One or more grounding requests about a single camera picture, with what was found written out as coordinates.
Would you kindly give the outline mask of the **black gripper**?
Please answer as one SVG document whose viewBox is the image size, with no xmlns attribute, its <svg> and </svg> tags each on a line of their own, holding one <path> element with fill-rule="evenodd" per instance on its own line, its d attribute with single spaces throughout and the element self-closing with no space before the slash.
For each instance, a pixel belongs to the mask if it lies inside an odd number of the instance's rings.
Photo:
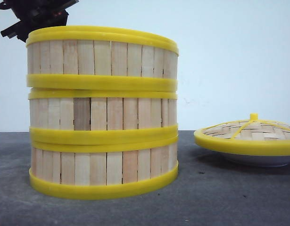
<svg viewBox="0 0 290 226">
<path fill-rule="evenodd" d="M 66 9 L 78 0 L 3 0 L 0 10 L 11 9 L 19 22 L 1 31 L 3 37 L 17 37 L 26 42 L 28 34 L 34 30 L 52 26 L 65 26 Z"/>
</svg>

